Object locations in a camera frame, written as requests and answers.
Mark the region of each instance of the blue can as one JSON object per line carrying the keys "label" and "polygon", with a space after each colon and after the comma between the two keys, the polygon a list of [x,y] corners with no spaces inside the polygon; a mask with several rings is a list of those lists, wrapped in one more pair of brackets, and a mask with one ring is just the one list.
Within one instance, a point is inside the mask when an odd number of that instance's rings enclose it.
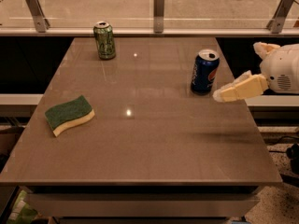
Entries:
{"label": "blue can", "polygon": [[219,53],[213,49],[202,49],[195,58],[191,90],[197,94],[211,91],[219,66]]}

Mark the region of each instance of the tabletop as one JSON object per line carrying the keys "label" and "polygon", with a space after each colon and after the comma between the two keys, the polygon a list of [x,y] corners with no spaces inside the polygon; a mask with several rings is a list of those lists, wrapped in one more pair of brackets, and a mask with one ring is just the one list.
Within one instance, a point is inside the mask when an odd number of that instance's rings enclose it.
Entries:
{"label": "tabletop", "polygon": [[[234,78],[213,37],[118,37],[98,58],[75,38],[0,175],[17,185],[273,185],[281,182],[244,101],[212,92]],[[212,92],[190,85],[200,49],[221,55]],[[95,117],[55,137],[50,107],[88,100]]]}

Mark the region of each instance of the speaker grille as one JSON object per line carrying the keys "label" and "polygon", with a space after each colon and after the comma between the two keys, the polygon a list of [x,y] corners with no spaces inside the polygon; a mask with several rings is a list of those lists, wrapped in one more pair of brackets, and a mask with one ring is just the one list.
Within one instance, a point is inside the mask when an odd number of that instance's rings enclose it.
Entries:
{"label": "speaker grille", "polygon": [[284,91],[289,90],[291,88],[290,78],[285,75],[281,75],[278,78],[278,86]]}

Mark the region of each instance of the green can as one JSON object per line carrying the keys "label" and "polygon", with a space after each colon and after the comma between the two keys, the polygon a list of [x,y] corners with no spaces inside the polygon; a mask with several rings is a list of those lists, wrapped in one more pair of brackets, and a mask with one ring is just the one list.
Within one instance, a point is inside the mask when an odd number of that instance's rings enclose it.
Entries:
{"label": "green can", "polygon": [[114,58],[116,53],[112,26],[106,21],[99,21],[93,27],[93,34],[100,59]]}

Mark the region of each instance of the sponge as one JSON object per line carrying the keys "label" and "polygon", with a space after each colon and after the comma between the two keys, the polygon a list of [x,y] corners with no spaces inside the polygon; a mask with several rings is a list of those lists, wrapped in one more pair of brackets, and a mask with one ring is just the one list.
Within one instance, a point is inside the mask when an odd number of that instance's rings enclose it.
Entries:
{"label": "sponge", "polygon": [[45,116],[57,137],[63,131],[91,120],[94,111],[84,96],[80,95],[75,100],[51,107]]}

